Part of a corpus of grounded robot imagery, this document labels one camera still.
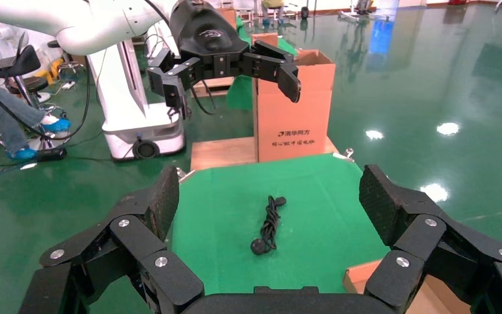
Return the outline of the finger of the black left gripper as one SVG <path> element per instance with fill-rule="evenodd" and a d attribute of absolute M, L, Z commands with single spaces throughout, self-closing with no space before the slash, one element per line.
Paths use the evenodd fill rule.
<path fill-rule="evenodd" d="M 166 106 L 185 109 L 186 91 L 202 78 L 202 60 L 183 60 L 169 48 L 163 48 L 147 68 L 151 91 L 165 98 Z"/>
<path fill-rule="evenodd" d="M 256 41 L 239 56 L 240 74 L 274 82 L 293 103 L 301 96 L 301 82 L 294 55 L 264 41 Z"/>

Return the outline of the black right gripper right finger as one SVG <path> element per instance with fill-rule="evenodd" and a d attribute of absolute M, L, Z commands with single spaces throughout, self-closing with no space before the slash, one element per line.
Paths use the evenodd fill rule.
<path fill-rule="evenodd" d="M 359 201 L 389 248 L 365 294 L 406 311 L 425 278 L 442 281 L 472 312 L 502 312 L 502 242 L 448 216 L 426 193 L 367 165 Z"/>

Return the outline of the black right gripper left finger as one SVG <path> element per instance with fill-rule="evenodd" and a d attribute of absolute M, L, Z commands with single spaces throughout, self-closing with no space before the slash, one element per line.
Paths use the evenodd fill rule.
<path fill-rule="evenodd" d="M 111 283 L 127 277 L 153 313 L 182 313 L 205 289 L 165 242 L 178 203 L 178 171 L 166 167 L 101 222 L 49 249 L 40 259 L 39 312 L 87 313 Z"/>

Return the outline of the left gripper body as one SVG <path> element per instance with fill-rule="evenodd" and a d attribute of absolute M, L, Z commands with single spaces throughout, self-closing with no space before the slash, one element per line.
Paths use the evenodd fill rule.
<path fill-rule="evenodd" d="M 210 3 L 177 1 L 169 28 L 182 63 L 197 59 L 191 68 L 198 81 L 243 74 L 240 62 L 250 46 Z"/>

